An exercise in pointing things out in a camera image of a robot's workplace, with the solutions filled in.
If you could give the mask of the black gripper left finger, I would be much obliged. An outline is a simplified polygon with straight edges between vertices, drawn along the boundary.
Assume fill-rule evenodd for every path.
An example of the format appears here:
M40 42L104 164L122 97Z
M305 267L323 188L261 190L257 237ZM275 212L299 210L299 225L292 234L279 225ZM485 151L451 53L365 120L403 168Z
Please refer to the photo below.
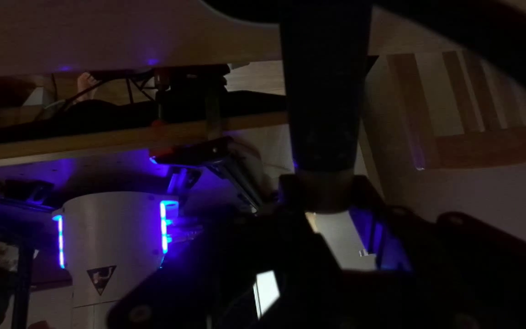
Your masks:
M336 261L290 210L221 215L109 310L107 329L336 329Z

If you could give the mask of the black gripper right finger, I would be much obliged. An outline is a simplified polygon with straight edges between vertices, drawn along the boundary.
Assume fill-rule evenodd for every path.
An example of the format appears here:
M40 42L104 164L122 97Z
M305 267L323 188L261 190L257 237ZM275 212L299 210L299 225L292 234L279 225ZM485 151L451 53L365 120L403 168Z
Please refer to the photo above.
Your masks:
M434 221L359 182L359 235L376 268L407 276L449 320L526 329L526 241L464 212Z

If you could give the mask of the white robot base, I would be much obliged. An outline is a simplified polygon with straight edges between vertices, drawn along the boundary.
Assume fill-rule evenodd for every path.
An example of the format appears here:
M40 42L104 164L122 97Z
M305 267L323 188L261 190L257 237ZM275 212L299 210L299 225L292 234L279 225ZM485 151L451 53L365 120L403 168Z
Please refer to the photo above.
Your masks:
M71 276L71 329L107 329L111 307L164 261L179 201L98 192L53 212L58 267Z

